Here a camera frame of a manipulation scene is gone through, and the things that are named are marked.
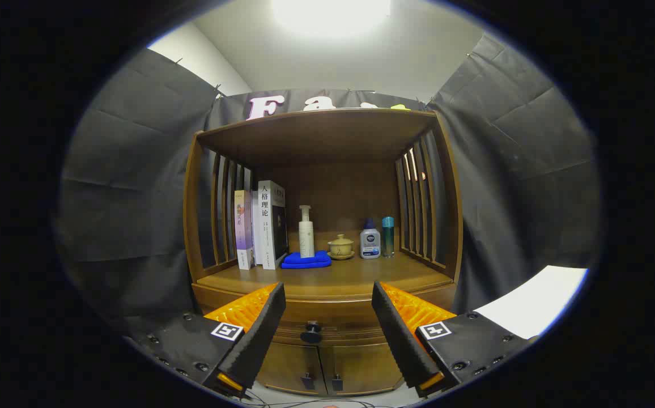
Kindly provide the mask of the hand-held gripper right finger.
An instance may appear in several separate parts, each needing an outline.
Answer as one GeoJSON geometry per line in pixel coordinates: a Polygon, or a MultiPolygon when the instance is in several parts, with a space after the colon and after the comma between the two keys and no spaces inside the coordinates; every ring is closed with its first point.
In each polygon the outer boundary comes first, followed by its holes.
{"type": "Polygon", "coordinates": [[[374,283],[371,304],[403,379],[422,398],[493,371],[535,341],[482,313],[448,312],[386,282],[374,283]]]}

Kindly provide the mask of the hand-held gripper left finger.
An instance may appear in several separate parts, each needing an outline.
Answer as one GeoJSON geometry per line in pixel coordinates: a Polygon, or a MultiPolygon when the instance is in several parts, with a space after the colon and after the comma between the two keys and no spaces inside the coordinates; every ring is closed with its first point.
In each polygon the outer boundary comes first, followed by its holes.
{"type": "Polygon", "coordinates": [[[181,377],[242,398],[257,379],[284,310],[284,284],[276,282],[206,315],[131,317],[130,340],[181,377]]]}

